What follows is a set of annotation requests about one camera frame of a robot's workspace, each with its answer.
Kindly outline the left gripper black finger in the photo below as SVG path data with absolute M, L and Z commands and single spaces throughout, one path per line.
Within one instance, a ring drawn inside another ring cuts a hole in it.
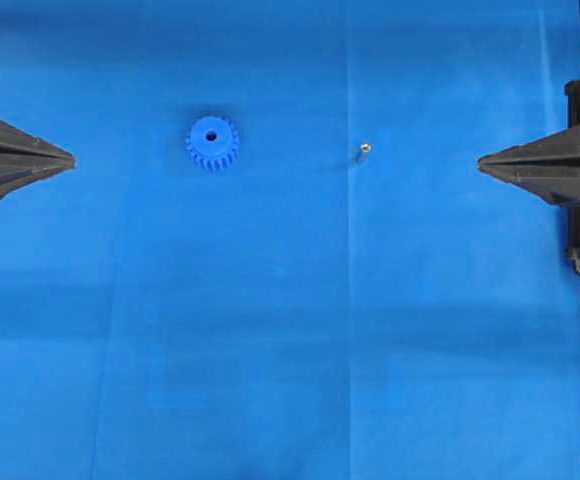
M 76 159 L 33 154 L 0 153 L 0 201 L 9 193 L 76 167 Z
M 0 153 L 36 155 L 55 159 L 74 161 L 75 157 L 39 138 L 23 132 L 0 120 Z

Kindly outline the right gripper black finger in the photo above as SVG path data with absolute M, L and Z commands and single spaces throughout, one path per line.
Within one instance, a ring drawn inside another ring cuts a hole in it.
M 580 124 L 539 140 L 486 155 L 479 164 L 515 164 L 580 159 Z
M 580 166 L 551 162 L 503 163 L 483 157 L 478 169 L 557 206 L 580 206 Z

